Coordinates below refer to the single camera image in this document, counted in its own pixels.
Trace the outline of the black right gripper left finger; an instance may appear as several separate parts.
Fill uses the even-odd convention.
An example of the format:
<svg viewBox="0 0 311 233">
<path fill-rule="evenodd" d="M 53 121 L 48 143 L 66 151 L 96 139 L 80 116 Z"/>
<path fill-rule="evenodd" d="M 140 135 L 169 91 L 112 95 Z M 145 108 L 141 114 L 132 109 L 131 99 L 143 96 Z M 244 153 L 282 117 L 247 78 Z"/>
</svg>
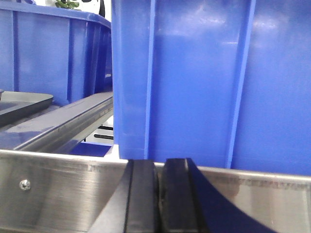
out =
<svg viewBox="0 0 311 233">
<path fill-rule="evenodd" d="M 151 160 L 129 160 L 90 233 L 157 233 L 158 179 Z"/>
</svg>

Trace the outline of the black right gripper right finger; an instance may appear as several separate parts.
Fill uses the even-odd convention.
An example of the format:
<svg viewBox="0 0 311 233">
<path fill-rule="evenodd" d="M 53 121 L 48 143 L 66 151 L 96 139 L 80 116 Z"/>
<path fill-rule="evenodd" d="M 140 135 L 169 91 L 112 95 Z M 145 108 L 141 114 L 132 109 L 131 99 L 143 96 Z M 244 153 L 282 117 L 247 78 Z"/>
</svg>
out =
<svg viewBox="0 0 311 233">
<path fill-rule="evenodd" d="M 162 171 L 164 233 L 271 233 L 224 197 L 190 158 L 167 159 Z"/>
</svg>

